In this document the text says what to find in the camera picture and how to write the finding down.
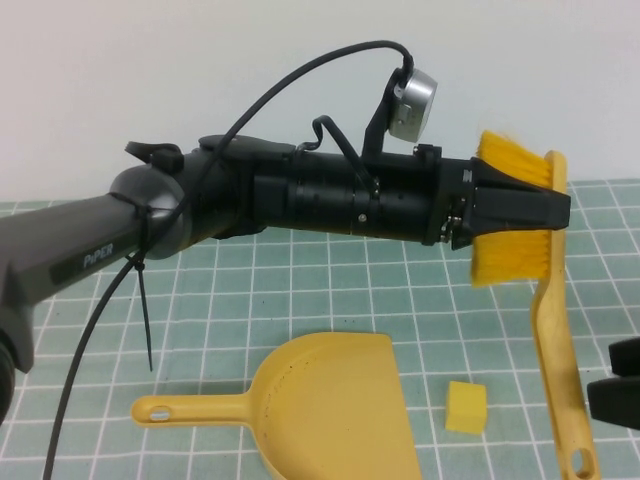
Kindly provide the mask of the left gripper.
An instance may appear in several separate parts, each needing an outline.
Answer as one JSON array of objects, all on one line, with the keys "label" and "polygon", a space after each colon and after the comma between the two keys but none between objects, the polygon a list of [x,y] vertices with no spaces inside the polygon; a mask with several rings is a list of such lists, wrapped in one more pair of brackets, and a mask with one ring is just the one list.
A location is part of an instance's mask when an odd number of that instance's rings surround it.
[{"label": "left gripper", "polygon": [[372,159],[372,174],[389,238],[462,249],[472,237],[569,225],[566,193],[519,180],[476,157],[446,158],[438,146],[419,144],[405,155],[383,152]]}]

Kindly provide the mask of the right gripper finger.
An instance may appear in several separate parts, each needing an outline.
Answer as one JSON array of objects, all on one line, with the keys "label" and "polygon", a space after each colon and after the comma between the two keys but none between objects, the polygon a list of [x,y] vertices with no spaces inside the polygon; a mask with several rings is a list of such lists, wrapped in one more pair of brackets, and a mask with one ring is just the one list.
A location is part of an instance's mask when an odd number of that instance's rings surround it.
[{"label": "right gripper finger", "polygon": [[640,426],[639,377],[615,377],[587,385],[593,419],[626,428]]},{"label": "right gripper finger", "polygon": [[627,338],[610,344],[609,358],[614,375],[638,376],[640,374],[640,338]]}]

